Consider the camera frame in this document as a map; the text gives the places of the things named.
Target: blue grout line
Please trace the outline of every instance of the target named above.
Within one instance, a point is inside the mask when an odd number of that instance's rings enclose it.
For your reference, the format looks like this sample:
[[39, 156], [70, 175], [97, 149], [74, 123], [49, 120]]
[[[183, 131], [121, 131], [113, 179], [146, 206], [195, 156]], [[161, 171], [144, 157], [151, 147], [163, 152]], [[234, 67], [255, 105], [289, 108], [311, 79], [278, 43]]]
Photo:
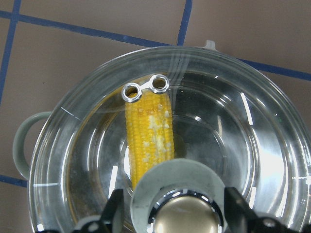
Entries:
[[101, 31], [101, 30], [85, 28], [85, 27], [81, 27], [81, 26], [51, 21], [51, 20], [42, 19], [42, 18], [36, 18], [36, 17], [32, 17], [32, 16], [20, 15], [19, 20], [21, 22], [25, 22], [25, 23], [31, 23], [31, 24], [36, 24], [36, 25], [40, 25], [40, 26], [47, 26], [47, 27], [64, 29], [64, 30], [68, 30], [71, 32], [75, 32], [75, 33], [104, 37], [104, 38], [108, 38], [108, 39], [112, 39], [112, 40], [117, 40], [117, 41], [130, 43], [130, 44], [134, 44], [134, 45], [145, 46], [145, 47], [157, 47], [157, 46], [169, 45], [169, 44], [151, 41], [151, 40], [146, 40], [146, 39], [141, 39], [141, 38], [137, 38], [137, 37], [133, 37], [133, 36], [122, 35], [122, 34], [118, 34], [118, 33], [109, 33], [109, 32], [105, 32], [105, 31]]
[[253, 68], [257, 70], [311, 81], [311, 74], [306, 73], [306, 72], [271, 66], [271, 65], [264, 64], [264, 63], [252, 62], [252, 61], [248, 61], [244, 59], [239, 59], [239, 60], [242, 62], [245, 62], [246, 64], [252, 66]]
[[9, 26], [8, 35], [7, 35], [6, 42], [5, 42], [4, 53], [3, 53], [3, 57], [2, 57], [2, 63], [1, 63], [1, 70], [0, 70], [0, 104], [1, 104], [1, 100], [2, 100], [2, 94], [3, 94], [3, 89], [4, 89], [6, 73], [8, 71], [8, 67], [9, 67], [9, 60], [10, 60], [10, 56], [11, 56], [11, 50], [12, 50], [12, 45], [13, 45], [13, 40], [14, 40], [15, 29], [16, 29], [16, 25], [18, 22], [20, 4], [21, 4], [21, 0], [15, 0], [14, 1], [13, 11], [11, 14], [10, 26]]
[[7, 11], [0, 11], [0, 17], [1, 18], [11, 18], [12, 13], [11, 12], [7, 12]]
[[184, 45], [187, 33], [188, 23], [191, 15], [192, 0], [186, 0], [183, 17], [181, 19], [180, 29], [178, 33], [177, 45]]
[[16, 186], [27, 188], [27, 181], [9, 177], [9, 176], [0, 175], [0, 182], [9, 183], [9, 184], [13, 184]]

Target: pot handle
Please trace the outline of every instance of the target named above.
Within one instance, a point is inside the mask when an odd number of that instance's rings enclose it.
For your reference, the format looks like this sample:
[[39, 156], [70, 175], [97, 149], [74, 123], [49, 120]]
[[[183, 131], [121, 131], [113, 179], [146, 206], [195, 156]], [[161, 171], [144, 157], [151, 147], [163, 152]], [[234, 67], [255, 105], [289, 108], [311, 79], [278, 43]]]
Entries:
[[51, 112], [42, 112], [27, 118], [18, 128], [13, 141], [13, 160], [20, 174], [29, 179], [30, 167], [24, 155], [24, 142], [29, 129], [39, 120], [48, 118]]

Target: ear of corn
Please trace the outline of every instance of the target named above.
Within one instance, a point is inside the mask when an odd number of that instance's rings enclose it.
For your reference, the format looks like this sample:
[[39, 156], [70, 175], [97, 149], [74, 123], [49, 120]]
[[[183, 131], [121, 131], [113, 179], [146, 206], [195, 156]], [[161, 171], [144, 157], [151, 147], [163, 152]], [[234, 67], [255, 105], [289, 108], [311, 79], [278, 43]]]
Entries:
[[170, 98], [144, 90], [139, 101], [125, 103], [125, 117], [134, 189], [146, 171], [174, 158]]

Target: metal eyelet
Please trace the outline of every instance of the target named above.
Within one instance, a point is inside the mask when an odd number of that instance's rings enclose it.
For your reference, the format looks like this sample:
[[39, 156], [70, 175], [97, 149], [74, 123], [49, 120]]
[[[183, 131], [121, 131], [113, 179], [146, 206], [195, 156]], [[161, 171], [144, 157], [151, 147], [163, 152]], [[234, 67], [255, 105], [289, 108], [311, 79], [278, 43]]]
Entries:
[[124, 85], [121, 95], [126, 102], [134, 103], [141, 98], [142, 91], [137, 83], [127, 83], [126, 85]]
[[156, 74], [150, 78], [149, 85], [149, 88], [153, 93], [163, 94], [169, 89], [170, 82], [165, 75]]

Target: corn cob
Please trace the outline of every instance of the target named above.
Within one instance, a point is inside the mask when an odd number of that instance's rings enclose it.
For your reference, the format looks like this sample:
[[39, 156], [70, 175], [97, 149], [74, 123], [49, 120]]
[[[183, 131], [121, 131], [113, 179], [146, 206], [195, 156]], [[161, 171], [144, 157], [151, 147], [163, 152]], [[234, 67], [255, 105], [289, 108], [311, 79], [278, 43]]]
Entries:
[[167, 93], [143, 90], [139, 101], [125, 103], [125, 117], [134, 189], [146, 171], [174, 158], [170, 98]]

